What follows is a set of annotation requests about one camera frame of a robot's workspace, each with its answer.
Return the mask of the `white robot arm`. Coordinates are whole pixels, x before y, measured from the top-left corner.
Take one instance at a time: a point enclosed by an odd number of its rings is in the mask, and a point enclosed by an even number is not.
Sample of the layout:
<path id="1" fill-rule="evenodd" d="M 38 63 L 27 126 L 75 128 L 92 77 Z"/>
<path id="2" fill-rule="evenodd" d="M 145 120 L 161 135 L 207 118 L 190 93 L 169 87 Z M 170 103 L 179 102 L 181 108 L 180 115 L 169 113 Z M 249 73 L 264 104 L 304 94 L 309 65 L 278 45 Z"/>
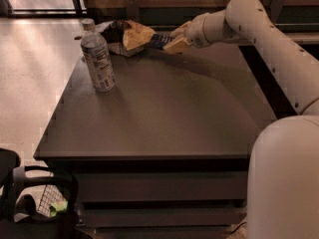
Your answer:
<path id="1" fill-rule="evenodd" d="M 244 39 L 294 111 L 258 136 L 247 180 L 247 239 L 319 239 L 319 62 L 280 31 L 260 0 L 230 0 L 170 33 L 169 54 Z"/>

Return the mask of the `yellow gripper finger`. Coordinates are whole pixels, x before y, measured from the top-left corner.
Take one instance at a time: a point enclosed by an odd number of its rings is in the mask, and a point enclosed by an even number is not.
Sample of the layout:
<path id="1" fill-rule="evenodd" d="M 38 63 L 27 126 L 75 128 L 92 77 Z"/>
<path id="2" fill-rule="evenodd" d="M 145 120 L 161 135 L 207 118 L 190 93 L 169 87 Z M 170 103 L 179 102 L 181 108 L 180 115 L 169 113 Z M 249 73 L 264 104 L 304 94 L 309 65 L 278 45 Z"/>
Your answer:
<path id="1" fill-rule="evenodd" d="M 183 35 L 188 27 L 188 25 L 190 24 L 189 21 L 183 23 L 182 25 L 180 25 L 178 28 L 176 28 L 175 30 L 173 30 L 169 35 L 173 38 L 178 37 L 179 35 Z"/>
<path id="2" fill-rule="evenodd" d="M 163 50 L 168 54 L 183 53 L 191 46 L 191 41 L 184 35 L 179 35 L 163 46 Z"/>

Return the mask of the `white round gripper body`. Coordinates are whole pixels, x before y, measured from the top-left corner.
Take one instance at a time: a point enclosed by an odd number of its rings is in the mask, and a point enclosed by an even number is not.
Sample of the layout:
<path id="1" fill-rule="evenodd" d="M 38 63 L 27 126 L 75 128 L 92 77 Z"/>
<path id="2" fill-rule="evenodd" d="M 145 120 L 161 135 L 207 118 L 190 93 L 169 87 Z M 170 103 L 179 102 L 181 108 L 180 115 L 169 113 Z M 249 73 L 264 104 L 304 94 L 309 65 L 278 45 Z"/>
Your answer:
<path id="1" fill-rule="evenodd" d="M 205 48 L 212 45 L 211 31 L 213 28 L 211 27 L 209 18 L 209 13 L 198 15 L 186 27 L 186 37 L 197 48 Z"/>

